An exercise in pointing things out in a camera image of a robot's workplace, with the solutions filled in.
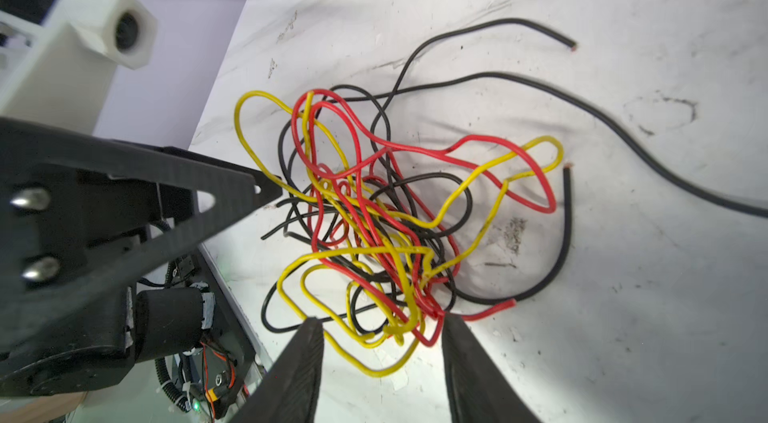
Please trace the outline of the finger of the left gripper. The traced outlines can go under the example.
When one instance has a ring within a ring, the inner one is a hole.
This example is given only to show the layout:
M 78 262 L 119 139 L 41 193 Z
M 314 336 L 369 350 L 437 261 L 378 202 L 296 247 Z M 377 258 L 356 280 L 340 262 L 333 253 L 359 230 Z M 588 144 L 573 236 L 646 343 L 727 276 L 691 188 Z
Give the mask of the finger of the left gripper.
M 1 347 L 10 351 L 281 196 L 262 171 L 1 122 Z

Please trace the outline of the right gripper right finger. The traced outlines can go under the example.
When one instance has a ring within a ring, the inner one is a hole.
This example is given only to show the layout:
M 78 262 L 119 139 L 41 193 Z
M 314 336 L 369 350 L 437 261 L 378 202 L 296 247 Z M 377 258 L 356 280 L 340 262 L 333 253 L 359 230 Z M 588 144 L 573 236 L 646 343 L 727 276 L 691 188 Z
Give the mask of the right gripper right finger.
M 457 315 L 444 320 L 442 351 L 453 422 L 538 420 Z

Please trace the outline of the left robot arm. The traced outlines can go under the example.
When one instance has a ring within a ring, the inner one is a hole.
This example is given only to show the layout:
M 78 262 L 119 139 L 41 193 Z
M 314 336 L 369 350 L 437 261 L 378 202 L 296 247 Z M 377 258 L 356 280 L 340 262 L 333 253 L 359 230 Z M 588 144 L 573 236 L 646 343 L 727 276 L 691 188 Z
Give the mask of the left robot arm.
M 225 416 L 258 348 L 204 244 L 281 188 L 185 150 L 1 122 L 1 394 L 119 384 L 176 357 L 174 406 L 213 394 Z

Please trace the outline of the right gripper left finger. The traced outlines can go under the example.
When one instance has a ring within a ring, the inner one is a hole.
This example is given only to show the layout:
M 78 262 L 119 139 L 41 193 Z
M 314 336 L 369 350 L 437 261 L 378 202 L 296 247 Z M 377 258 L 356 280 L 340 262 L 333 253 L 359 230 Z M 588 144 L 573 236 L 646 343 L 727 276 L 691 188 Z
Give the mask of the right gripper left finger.
M 322 324 L 308 318 L 231 422 L 313 422 L 323 354 Z

